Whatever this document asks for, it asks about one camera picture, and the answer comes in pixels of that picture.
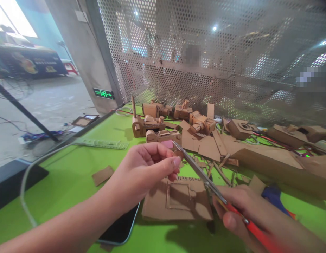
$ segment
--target smartphone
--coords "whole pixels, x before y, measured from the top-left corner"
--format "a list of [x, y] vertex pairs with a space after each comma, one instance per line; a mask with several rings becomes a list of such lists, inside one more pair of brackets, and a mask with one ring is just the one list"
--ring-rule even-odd
[[122, 245], [127, 242], [130, 237], [135, 218], [138, 212], [139, 204], [136, 205], [126, 214], [116, 220], [97, 240], [97, 242], [113, 245]]

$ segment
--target left hand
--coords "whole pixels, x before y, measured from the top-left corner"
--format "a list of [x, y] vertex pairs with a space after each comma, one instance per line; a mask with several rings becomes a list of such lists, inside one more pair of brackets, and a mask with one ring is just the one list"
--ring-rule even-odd
[[99, 192], [103, 192], [105, 198], [112, 197], [121, 213], [130, 211], [157, 182], [166, 176], [170, 181], [176, 180], [181, 159], [172, 154], [158, 142], [130, 148]]

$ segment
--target scissors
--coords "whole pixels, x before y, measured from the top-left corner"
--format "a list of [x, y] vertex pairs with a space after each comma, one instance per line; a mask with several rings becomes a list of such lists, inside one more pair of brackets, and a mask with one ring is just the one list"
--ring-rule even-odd
[[231, 203], [229, 203], [221, 194], [221, 192], [217, 189], [214, 183], [209, 179], [209, 177], [203, 172], [203, 170], [199, 167], [199, 165], [192, 159], [192, 157], [183, 149], [178, 143], [175, 141], [173, 144], [183, 152], [184, 159], [190, 164], [192, 169], [196, 172], [199, 178], [204, 182], [204, 186], [210, 189], [214, 194], [216, 200], [224, 207], [226, 211], [234, 212], [240, 215], [243, 219], [244, 224], [247, 229], [262, 243], [262, 245], [271, 253], [282, 252], [279, 247], [273, 242], [268, 235], [262, 232], [251, 220], [245, 218], [236, 207], [234, 207]]

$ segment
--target wall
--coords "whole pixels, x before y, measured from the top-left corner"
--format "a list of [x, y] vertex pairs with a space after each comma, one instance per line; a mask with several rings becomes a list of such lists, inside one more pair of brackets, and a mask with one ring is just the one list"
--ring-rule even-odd
[[57, 42], [63, 41], [61, 33], [45, 0], [16, 0], [38, 38], [26, 37], [31, 43], [55, 50], [61, 59], [70, 59]]
[[[88, 23], [77, 20], [79, 10], [76, 0], [46, 0], [48, 8], [59, 28], [87, 91], [99, 113], [109, 113], [117, 107], [115, 100], [96, 97], [93, 88], [111, 91], [111, 85], [104, 61]], [[80, 1], [87, 13], [85, 1]]]

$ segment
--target concrete floor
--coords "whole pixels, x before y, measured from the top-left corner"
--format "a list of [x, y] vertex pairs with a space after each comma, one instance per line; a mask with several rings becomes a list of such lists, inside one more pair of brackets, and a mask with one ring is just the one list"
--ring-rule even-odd
[[[26, 96], [27, 83], [20, 84], [21, 87], [15, 82], [11, 82], [10, 85], [4, 84], [6, 88], [12, 86], [16, 88], [9, 89], [15, 98]], [[84, 113], [98, 114], [79, 76], [33, 80], [28, 84], [30, 95], [20, 103], [51, 131], [70, 129], [71, 127], [63, 124], [71, 123], [77, 117], [84, 116]], [[0, 117], [10, 121], [25, 122], [26, 124], [15, 123], [21, 130], [31, 133], [42, 132], [7, 100], [0, 99]], [[10, 123], [0, 124], [0, 166], [15, 158], [33, 161], [56, 145], [52, 140], [44, 140], [32, 149], [30, 147], [28, 149], [18, 141], [23, 134], [24, 132], [17, 130]]]

